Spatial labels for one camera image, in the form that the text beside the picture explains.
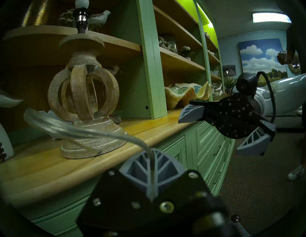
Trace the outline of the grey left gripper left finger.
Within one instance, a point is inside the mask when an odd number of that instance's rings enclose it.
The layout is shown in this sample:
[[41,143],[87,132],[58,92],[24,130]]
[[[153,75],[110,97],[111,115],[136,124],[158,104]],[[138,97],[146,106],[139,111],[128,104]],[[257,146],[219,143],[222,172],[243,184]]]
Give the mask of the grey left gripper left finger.
[[150,154],[141,151],[132,156],[123,163],[119,172],[145,194],[155,194],[155,157],[152,150]]

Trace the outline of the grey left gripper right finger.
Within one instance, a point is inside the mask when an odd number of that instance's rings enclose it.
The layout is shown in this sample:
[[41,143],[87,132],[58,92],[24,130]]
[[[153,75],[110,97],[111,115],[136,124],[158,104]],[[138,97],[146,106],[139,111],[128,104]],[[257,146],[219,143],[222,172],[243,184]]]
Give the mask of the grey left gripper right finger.
[[155,188],[158,194],[166,190],[187,170],[176,158],[154,149],[155,155]]

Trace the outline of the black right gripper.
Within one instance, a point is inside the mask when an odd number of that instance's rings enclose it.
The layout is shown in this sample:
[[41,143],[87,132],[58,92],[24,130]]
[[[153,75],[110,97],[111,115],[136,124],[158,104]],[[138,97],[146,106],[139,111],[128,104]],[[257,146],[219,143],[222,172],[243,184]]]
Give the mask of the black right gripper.
[[274,139],[276,126],[260,115],[256,100],[236,93],[220,101],[194,99],[180,112],[178,123],[205,121],[225,137],[246,140],[236,148],[240,156],[263,156]]

